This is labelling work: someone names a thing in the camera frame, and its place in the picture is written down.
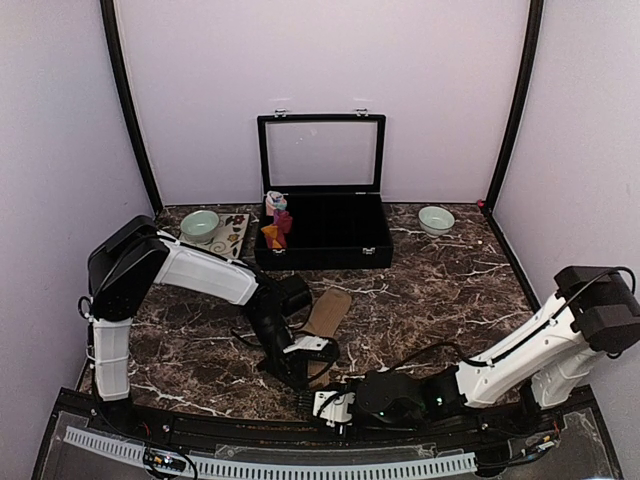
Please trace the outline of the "magenta striped sock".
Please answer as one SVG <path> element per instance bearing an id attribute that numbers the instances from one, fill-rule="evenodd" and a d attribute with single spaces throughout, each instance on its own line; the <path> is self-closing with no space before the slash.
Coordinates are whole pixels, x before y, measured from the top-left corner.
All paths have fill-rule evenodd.
<path id="1" fill-rule="evenodd" d="M 261 229 L 267 248 L 270 250 L 283 250 L 287 247 L 286 234 L 276 224 L 271 224 Z"/>

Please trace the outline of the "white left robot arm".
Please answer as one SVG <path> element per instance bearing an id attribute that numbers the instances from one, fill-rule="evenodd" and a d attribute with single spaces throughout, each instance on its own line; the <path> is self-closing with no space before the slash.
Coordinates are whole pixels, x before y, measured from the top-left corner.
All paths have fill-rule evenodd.
<path id="1" fill-rule="evenodd" d="M 103 405 L 101 417 L 120 436 L 141 427 L 130 395 L 130 329 L 148 292 L 156 285 L 209 295 L 242 308 L 264 357 L 258 368 L 302 391 L 316 380 L 312 362 L 325 369 L 339 358 L 331 337 L 294 332 L 289 316 L 309 305 L 310 290 L 298 275 L 276 280 L 258 267 L 187 244 L 134 217 L 89 256 L 88 294 L 78 310 L 91 326 L 88 358 Z"/>

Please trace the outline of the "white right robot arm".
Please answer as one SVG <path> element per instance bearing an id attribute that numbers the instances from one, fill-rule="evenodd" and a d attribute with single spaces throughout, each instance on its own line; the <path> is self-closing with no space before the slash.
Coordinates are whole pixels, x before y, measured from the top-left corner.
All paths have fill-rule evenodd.
<path id="1" fill-rule="evenodd" d="M 453 341 L 419 350 L 450 348 L 457 364 L 422 379 L 399 366 L 320 390 L 308 408 L 329 427 L 414 430 L 493 406 L 520 386 L 522 403 L 510 413 L 521 434 L 534 432 L 549 409 L 568 400 L 574 387 L 603 357 L 617 358 L 639 341 L 637 281 L 624 266 L 568 266 L 555 275 L 556 291 L 523 325 L 491 348 L 464 355 Z"/>

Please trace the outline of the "brown sock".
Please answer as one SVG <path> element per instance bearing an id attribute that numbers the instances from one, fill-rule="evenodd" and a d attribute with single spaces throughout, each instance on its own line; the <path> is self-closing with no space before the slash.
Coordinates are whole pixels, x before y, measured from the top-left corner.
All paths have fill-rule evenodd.
<path id="1" fill-rule="evenodd" d="M 313 305 L 309 318 L 302 331 L 320 337 L 333 338 L 343 318 L 348 313 L 352 297 L 345 291 L 329 288 Z M 325 362 L 310 361 L 308 375 L 314 377 L 324 369 L 321 376 L 310 384 L 312 390 L 324 387 L 329 383 L 329 367 Z"/>

